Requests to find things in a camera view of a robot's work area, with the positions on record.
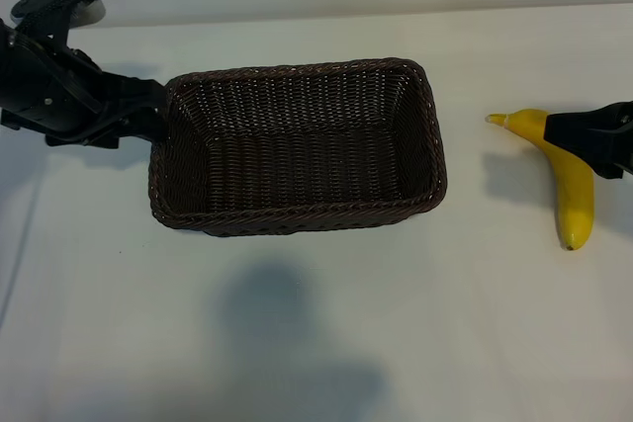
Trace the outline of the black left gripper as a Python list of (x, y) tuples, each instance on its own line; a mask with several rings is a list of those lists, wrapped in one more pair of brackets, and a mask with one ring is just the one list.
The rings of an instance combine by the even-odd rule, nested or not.
[(106, 117), (130, 114), (119, 122), (119, 138), (163, 141), (167, 124), (156, 109), (166, 105), (165, 87), (102, 70), (67, 45), (70, 30), (53, 27), (39, 37), (1, 25), (1, 125), (41, 133), (49, 146), (117, 148)]

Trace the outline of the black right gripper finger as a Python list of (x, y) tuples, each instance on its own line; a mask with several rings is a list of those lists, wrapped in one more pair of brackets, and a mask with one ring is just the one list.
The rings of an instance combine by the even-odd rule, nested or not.
[(596, 153), (590, 158), (589, 166), (604, 179), (622, 179), (625, 173), (632, 174), (632, 153)]
[(544, 139), (584, 161), (631, 161), (632, 103), (549, 115)]

